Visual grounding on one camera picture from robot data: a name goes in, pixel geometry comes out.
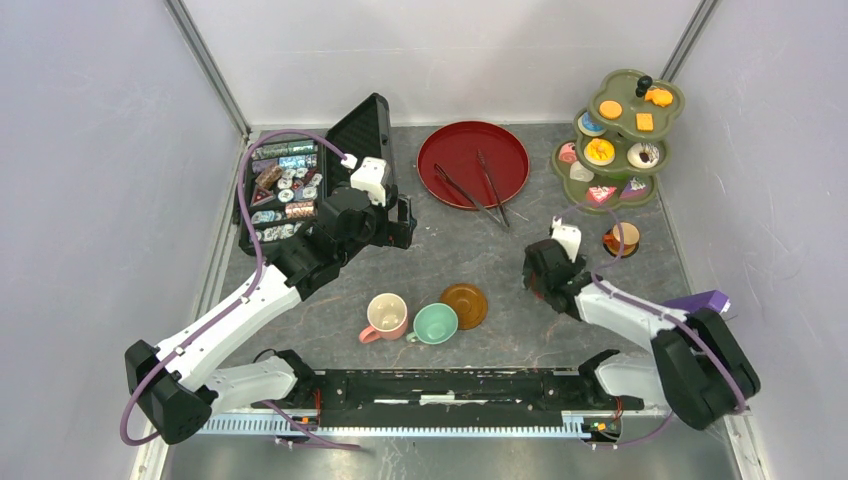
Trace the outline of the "orange square cracker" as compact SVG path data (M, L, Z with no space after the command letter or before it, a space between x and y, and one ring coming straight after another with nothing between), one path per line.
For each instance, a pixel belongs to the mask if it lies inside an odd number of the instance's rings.
M654 117L652 113L649 112L637 112L635 115L636 127L640 132L653 132L654 131Z

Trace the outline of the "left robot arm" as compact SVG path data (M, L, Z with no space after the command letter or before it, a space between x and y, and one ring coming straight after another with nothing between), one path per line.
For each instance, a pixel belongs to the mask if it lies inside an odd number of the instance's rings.
M220 364L271 320L334 281L369 245L410 247L417 225L411 200L390 191L384 204L340 188L296 233L258 254L257 269L224 301L173 336L138 340L124 353L131 398L120 435L130 446L156 438L178 444L214 415L260 401L306 405L314 381L282 357L221 369Z

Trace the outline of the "small orange cup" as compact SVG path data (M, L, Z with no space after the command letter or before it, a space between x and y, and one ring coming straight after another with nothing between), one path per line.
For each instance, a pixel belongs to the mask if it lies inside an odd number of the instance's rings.
M603 238L602 245L607 245L611 249L616 249L618 254L622 254L625 248L638 245L641 234L638 228L629 222L621 222L615 224L608 230Z

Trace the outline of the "white chocolate donut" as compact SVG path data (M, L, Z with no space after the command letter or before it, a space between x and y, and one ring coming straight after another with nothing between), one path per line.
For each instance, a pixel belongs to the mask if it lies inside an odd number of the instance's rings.
M634 143L628 149L627 160L634 168L650 169L662 160L662 154L654 143Z

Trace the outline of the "blue frosted donut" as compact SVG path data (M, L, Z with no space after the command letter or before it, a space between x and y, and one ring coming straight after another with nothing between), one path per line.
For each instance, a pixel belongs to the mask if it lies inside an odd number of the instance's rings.
M606 132L606 129L594 122L588 111L584 110L577 121L578 130L589 137L599 137Z

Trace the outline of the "pink mug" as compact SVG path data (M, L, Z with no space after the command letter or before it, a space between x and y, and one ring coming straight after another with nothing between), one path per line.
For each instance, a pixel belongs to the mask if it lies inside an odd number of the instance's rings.
M408 308L397 294L382 293L375 296L366 311L368 326L359 334L362 344L380 339L398 340L408 328Z

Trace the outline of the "yellow frosted donut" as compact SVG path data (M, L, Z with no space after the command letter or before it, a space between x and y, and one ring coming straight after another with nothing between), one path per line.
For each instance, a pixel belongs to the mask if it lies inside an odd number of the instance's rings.
M584 148L584 157L596 166L609 165L615 160L615 156L614 144L600 137L591 139Z

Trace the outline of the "round orange cookie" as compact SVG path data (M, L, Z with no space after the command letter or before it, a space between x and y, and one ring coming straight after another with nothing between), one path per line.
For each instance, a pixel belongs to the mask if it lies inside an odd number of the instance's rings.
M598 105L598 112L607 120L616 120L622 115L623 107L617 101L604 100Z

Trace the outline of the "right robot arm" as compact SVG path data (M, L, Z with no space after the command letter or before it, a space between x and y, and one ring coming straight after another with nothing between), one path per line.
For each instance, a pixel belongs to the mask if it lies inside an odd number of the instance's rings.
M577 382L580 400L602 408L616 396L666 405L686 425L704 430L747 406L761 391L758 373L722 315L648 302L586 270L553 239L527 246L524 286L555 312L601 327L638 345L646 359L601 361Z

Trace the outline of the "purple triangle cake slice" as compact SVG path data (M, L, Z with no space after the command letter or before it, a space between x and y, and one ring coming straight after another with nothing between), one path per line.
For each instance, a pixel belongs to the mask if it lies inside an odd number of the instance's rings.
M624 185L619 199L621 201L635 201L644 198L652 190L652 184L645 178L631 177Z

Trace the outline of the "mint green cup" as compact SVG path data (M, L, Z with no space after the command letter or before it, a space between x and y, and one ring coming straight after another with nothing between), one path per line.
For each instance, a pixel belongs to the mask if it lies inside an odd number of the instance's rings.
M457 313L447 304L433 303L423 307L414 317L407 342L438 345L449 340L457 331Z

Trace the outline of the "pink roll cake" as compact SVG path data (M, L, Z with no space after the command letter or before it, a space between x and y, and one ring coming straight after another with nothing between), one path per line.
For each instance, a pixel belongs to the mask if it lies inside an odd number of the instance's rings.
M558 151L557 159L564 164L574 164L577 161L575 143L573 141L565 142Z

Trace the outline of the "brown saucer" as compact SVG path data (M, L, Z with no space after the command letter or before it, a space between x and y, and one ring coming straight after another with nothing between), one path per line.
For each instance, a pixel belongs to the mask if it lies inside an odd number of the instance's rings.
M446 288L440 302L451 307L458 317L460 330L480 326L488 314L488 300L483 291L470 283L458 283Z

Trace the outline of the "orange bear cookie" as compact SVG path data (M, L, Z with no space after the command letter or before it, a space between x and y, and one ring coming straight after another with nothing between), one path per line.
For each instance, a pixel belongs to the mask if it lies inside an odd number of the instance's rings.
M651 88L645 93L644 100L658 107L665 108L673 104L675 95L667 89Z

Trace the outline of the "white roll cake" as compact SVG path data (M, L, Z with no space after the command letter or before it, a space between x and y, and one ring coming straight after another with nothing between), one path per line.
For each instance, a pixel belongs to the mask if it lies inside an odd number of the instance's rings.
M569 178L575 182L589 183L595 177L595 174L584 167L579 161L571 164L569 169Z

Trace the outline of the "pink strawberry cake slice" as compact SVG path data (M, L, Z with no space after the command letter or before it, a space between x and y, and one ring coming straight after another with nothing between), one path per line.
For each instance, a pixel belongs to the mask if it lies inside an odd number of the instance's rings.
M616 204L616 186L590 186L585 194L585 199L590 208L612 208Z

